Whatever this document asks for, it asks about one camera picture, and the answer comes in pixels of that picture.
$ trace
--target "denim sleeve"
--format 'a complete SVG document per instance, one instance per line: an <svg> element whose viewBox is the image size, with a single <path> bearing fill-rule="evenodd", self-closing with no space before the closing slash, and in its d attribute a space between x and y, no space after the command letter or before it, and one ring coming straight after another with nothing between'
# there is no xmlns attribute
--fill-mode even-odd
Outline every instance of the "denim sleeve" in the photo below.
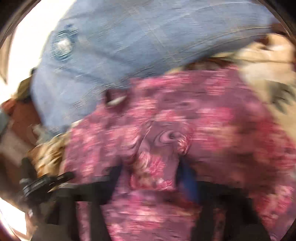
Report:
<svg viewBox="0 0 296 241"><path fill-rule="evenodd" d="M105 89L246 46L274 21L250 0L77 0L45 45L32 97L43 124L60 133Z"/></svg>

